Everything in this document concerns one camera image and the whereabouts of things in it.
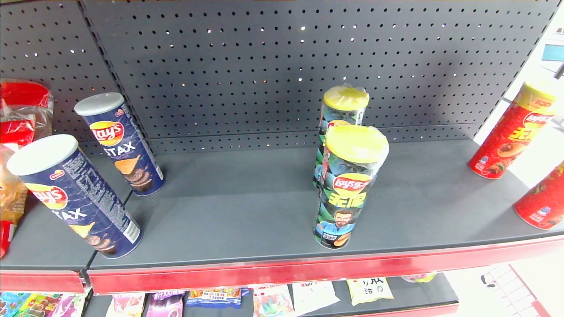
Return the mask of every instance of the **chip can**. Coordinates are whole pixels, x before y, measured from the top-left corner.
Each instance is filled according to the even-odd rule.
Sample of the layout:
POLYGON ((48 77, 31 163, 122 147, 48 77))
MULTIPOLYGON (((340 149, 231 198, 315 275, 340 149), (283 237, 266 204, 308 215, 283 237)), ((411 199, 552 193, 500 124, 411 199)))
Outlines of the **chip can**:
POLYGON ((319 147, 315 157, 314 186, 319 188, 319 175, 325 147, 325 133, 332 126, 360 125, 370 96, 363 88, 346 84, 335 86, 323 94, 319 121, 319 147))
POLYGON ((386 160, 389 145, 374 127, 343 125, 327 131, 314 236, 321 245, 345 246, 386 160))
POLYGON ((513 209, 526 223, 548 230, 564 218, 564 162, 528 191, 513 209))
POLYGON ((74 111, 88 123, 137 196, 148 196, 164 185, 164 176, 149 145, 118 93, 94 95, 79 101, 74 111))
POLYGON ((525 82, 468 167, 482 177, 499 179, 556 114, 556 90, 550 81, 525 82))
POLYGON ((14 153, 6 167, 107 258, 122 257, 141 241, 141 229, 72 135, 32 142, 14 153))

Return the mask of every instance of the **lay's logo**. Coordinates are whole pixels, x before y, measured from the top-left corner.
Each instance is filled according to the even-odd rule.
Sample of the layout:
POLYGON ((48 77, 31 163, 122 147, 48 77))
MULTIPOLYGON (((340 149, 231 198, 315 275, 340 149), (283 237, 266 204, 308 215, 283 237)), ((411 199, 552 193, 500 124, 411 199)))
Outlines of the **lay's logo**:
POLYGON ((335 178, 333 189, 341 196, 352 197, 366 188, 372 178, 359 173, 345 173, 335 178))
POLYGON ((523 125, 529 129, 539 129, 550 121, 552 116, 542 115, 541 113, 531 112, 525 119, 523 125))
POLYGON ((90 125, 90 131, 101 145, 111 147, 124 138, 124 126, 119 122, 98 121, 90 125))
POLYGON ((25 186, 49 209, 64 209, 68 203, 67 193, 58 186, 26 183, 25 186))

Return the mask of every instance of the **store shelf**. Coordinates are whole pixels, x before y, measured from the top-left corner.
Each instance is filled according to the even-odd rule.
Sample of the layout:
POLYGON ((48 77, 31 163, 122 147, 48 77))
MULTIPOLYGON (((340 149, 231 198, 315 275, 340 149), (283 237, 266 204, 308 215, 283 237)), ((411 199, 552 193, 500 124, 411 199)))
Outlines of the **store shelf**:
POLYGON ((97 255, 96 294, 300 280, 399 276, 483 266, 564 245, 512 210, 527 188, 511 173, 466 167, 469 140, 393 143, 350 243, 320 246, 311 228, 313 148, 159 156, 167 183, 127 209, 144 228, 124 258, 97 255))
MULTIPOLYGON (((94 158, 92 163, 122 201, 129 186, 112 162, 94 158)), ((10 249, 0 262, 0 290, 82 292, 79 275, 94 256, 94 249, 32 195, 17 227, 10 249)))
MULTIPOLYGON (((458 298, 449 285, 446 277, 438 274, 427 284, 412 284, 401 278, 388 278, 394 294, 393 300, 378 300, 372 303, 351 305, 349 288, 345 281, 333 282, 335 294, 341 299, 331 306, 311 312, 304 316, 393 316, 423 317, 451 314, 456 312, 458 298)), ((93 296, 88 305, 85 317, 103 317, 112 300, 111 296, 93 296)), ((241 308, 236 309, 204 309, 184 307, 184 317, 249 317, 253 315, 253 297, 243 297, 241 308)))

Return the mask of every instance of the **blue chip can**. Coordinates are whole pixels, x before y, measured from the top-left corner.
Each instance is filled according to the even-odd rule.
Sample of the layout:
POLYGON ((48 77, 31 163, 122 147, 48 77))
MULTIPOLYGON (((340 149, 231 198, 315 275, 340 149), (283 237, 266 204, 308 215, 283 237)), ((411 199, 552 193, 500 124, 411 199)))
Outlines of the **blue chip can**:
POLYGON ((17 151, 8 170, 80 237, 107 258, 130 253, 141 229, 71 135, 52 135, 17 151))
POLYGON ((121 94, 88 97, 78 102, 74 111, 88 123, 137 196, 148 196, 162 188, 165 183, 162 171, 121 94))

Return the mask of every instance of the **white snack bag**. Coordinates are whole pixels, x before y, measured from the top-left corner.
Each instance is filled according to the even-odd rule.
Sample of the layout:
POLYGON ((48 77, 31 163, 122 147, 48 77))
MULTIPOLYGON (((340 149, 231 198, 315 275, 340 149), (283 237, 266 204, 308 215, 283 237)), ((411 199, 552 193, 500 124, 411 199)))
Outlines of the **white snack bag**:
POLYGON ((368 303, 380 298, 394 299, 386 278, 347 280, 351 303, 356 306, 360 303, 368 303))
POLYGON ((307 314, 340 301, 335 296, 333 282, 331 281, 293 283, 292 291, 294 293, 296 316, 307 314))

